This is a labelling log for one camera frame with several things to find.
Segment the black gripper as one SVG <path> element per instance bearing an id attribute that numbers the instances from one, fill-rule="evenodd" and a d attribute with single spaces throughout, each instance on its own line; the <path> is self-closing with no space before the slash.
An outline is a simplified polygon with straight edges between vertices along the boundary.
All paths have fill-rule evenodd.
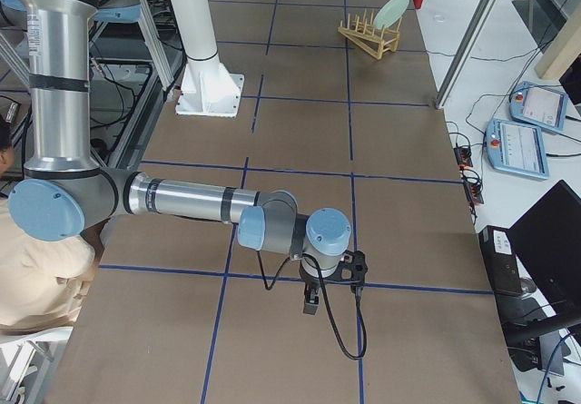
<path id="1" fill-rule="evenodd" d="M 319 307 L 320 279 L 316 260 L 304 253 L 300 261 L 300 276 L 305 283 L 303 313 L 315 315 Z M 367 274 L 366 256 L 362 251 L 345 251 L 337 263 L 324 270 L 320 263 L 322 280 L 327 282 L 348 283 L 353 294 L 360 296 Z"/>

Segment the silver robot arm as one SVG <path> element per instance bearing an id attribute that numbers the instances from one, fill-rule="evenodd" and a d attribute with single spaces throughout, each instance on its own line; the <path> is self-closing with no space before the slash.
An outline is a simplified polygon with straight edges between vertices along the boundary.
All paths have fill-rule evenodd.
<path id="1" fill-rule="evenodd" d="M 240 245 L 300 262 L 304 311 L 328 301 L 330 282 L 360 296 L 367 265 L 351 251 L 340 211 L 300 214 L 285 191 L 152 178 L 107 168 L 91 154 L 89 24 L 136 22 L 144 0 L 16 0 L 26 12 L 34 154 L 9 196 L 9 210 L 29 235 L 59 241 L 104 219 L 145 212 L 235 224 Z"/>

